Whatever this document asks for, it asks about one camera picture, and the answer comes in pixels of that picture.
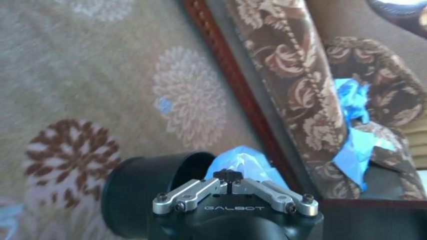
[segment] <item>blue plastic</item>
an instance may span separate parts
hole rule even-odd
[[[333,161],[346,176],[360,185],[362,191],[366,191],[368,184],[364,182],[364,177],[369,170],[374,147],[392,151],[397,149],[386,139],[378,138],[372,132],[353,128],[352,121],[356,119],[360,119],[364,124],[370,122],[370,113],[366,108],[370,86],[361,86],[357,80],[344,78],[336,80],[336,88],[349,128],[349,138]]]
[[[223,169],[242,172],[245,178],[251,178],[261,182],[270,180],[283,188],[290,189],[279,171],[271,167],[266,155],[247,146],[238,146],[215,158],[207,169],[205,179],[211,179],[214,172]]]
[[[19,229],[18,215],[25,210],[25,204],[17,204],[0,207],[0,228],[9,228],[9,233],[5,240],[10,240],[14,237]]]

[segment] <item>screw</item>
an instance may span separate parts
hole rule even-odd
[[[159,202],[165,202],[169,199],[169,194],[166,192],[161,192],[157,199]]]
[[[302,203],[303,203],[303,204],[313,204],[314,201],[316,201],[314,195],[306,193],[306,194],[302,196]]]
[[[285,206],[286,211],[290,214],[294,214],[297,212],[297,206],[294,202],[290,202],[286,206]]]
[[[182,201],[175,205],[175,211],[179,213],[186,212],[186,204]]]

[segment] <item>brown patterned fabric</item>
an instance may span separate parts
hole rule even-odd
[[[426,191],[417,173],[406,136],[398,129],[386,127],[374,121],[369,124],[357,124],[354,127],[364,132],[374,133],[378,138],[392,142],[396,147],[396,151],[376,147],[372,161],[384,168],[398,172],[404,188],[401,199],[426,200]]]
[[[337,37],[325,47],[334,77],[370,84],[368,108],[376,122],[400,127],[424,114],[421,81],[388,47],[357,37]]]
[[[348,127],[324,45],[305,1],[225,1],[313,182],[326,198],[360,198],[361,188],[333,163],[348,139]],[[361,61],[373,61],[366,52],[361,52],[358,57]],[[400,73],[398,79],[414,79],[409,77],[410,71]],[[382,89],[376,89],[376,92],[382,93]],[[409,111],[397,112],[394,125],[410,121],[422,113],[422,102],[418,101],[421,110],[413,114],[414,117]],[[408,196],[424,198],[425,192],[417,188],[420,181],[414,180],[417,177],[413,171],[404,171],[402,184],[408,186]]]

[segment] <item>sofa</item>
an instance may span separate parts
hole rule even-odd
[[[372,39],[336,37],[322,42],[303,0],[183,2],[229,82],[234,85],[242,74],[250,86],[247,94],[255,97],[286,155],[274,164],[287,162],[291,168],[293,174],[282,171],[286,180],[297,176],[302,189],[328,199],[425,200],[409,141],[398,127],[424,115],[426,91],[400,56]],[[356,121],[353,127],[389,140],[397,149],[374,148],[366,191],[333,163],[349,136],[337,78],[370,84],[372,122]]]

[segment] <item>black cylinder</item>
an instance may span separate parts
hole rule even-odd
[[[122,162],[102,194],[102,215],[113,232],[125,238],[147,238],[157,195],[203,179],[214,159],[209,152],[194,152]]]

